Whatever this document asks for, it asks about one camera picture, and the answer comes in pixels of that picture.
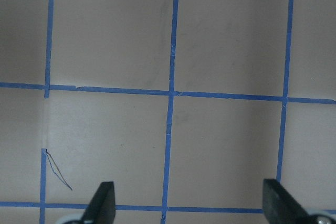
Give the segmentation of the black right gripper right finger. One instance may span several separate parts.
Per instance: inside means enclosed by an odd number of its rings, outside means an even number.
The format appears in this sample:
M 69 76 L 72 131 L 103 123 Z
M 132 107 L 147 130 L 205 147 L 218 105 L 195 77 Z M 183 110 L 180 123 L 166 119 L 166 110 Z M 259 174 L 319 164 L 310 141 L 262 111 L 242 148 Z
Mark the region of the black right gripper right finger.
M 268 223 L 309 223 L 310 215 L 276 179 L 264 179 L 263 213 Z

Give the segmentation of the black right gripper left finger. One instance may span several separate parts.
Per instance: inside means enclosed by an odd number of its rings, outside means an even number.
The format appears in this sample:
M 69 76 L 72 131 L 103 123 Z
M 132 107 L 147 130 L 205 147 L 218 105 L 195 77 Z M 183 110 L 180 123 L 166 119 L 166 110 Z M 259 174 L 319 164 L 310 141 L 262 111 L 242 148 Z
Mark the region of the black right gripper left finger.
M 114 182 L 102 182 L 85 209 L 80 223 L 113 224 L 116 216 L 115 203 Z

